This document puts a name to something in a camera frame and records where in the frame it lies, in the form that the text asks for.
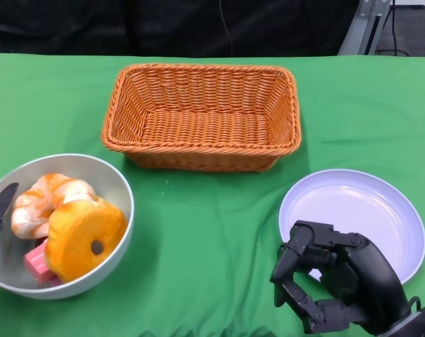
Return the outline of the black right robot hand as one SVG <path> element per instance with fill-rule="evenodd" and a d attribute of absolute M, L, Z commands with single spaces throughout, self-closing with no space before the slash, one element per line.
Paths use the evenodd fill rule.
<path fill-rule="evenodd" d="M 314 300 L 295 283 L 295 273 L 312 270 L 320 272 L 330 299 Z M 275 306 L 288 304 L 305 333 L 343 331 L 356 324 L 379 335 L 411 313 L 396 272 L 377 246 L 359 233 L 338 232 L 333 225 L 298 220 L 290 240 L 278 249 L 270 281 Z"/>

